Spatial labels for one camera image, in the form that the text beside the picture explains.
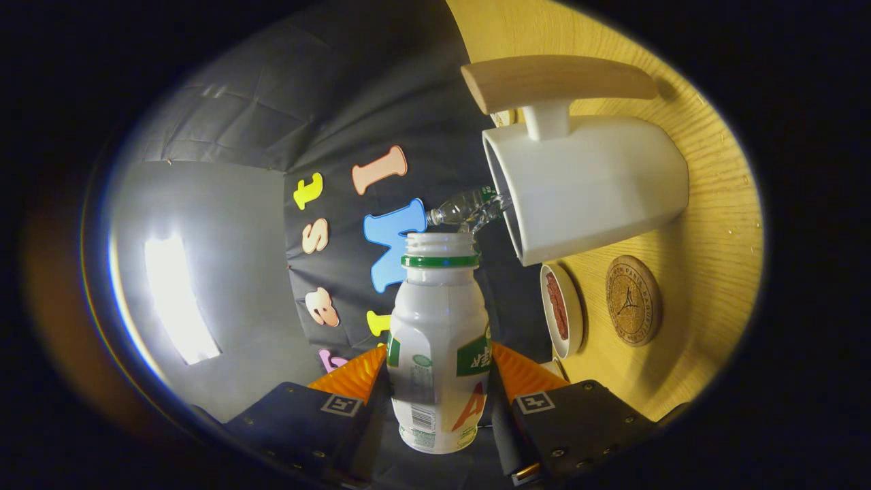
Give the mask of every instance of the blue foam letter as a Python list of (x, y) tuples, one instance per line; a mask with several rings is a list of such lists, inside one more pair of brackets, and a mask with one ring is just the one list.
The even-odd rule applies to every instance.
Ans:
[(405, 280), (405, 269), (400, 259), (405, 252), (405, 237), (400, 233), (427, 230), (427, 215), (423, 202), (413, 199), (405, 208), (396, 209), (378, 217), (371, 214), (363, 218), (363, 236), (372, 243), (388, 247), (388, 251), (372, 264), (372, 285), (383, 294), (390, 284)]

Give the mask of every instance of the white plastic bottle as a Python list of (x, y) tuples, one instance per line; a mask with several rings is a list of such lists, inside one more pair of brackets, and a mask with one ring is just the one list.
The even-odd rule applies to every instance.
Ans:
[(387, 366), (406, 444), (423, 453), (463, 449), (477, 434), (490, 374), (490, 322), (472, 272), (468, 233), (409, 233), (408, 277), (390, 317)]

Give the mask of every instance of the red food in bowl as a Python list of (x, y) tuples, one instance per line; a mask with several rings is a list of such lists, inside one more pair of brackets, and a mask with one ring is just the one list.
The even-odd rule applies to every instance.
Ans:
[(547, 273), (547, 292), (550, 296), (550, 304), (553, 306), (553, 316), (557, 320), (559, 337), (563, 340), (569, 338), (569, 323), (565, 319), (565, 304), (563, 295), (559, 291), (559, 284), (552, 272)]

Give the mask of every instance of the small white bowl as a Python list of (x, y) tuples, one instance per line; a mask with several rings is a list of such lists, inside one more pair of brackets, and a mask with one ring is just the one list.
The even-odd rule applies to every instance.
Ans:
[[(547, 291), (547, 274), (549, 272), (552, 272), (554, 278), (557, 279), (559, 294), (563, 297), (563, 305), (565, 305), (565, 322), (569, 331), (569, 338), (565, 340), (559, 335), (557, 319), (554, 316), (550, 294)], [(542, 270), (538, 277), (541, 282), (542, 304), (544, 305), (544, 317), (547, 319), (547, 327), (550, 331), (550, 341), (557, 351), (557, 356), (560, 359), (565, 359), (570, 354), (577, 352), (584, 341), (584, 313), (581, 310), (581, 302), (577, 298), (575, 285), (572, 284), (568, 273), (555, 263), (542, 264)]]

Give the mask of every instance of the white mug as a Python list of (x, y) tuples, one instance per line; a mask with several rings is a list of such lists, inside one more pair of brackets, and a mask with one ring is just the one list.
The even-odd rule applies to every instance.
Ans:
[(662, 129), (626, 116), (569, 117), (573, 99), (655, 97), (638, 68), (533, 56), (466, 65), (463, 75), (483, 112), (523, 108), (526, 123), (484, 131), (483, 145), (497, 192), (511, 195), (504, 217), (524, 266), (641, 235), (686, 208), (686, 162)]

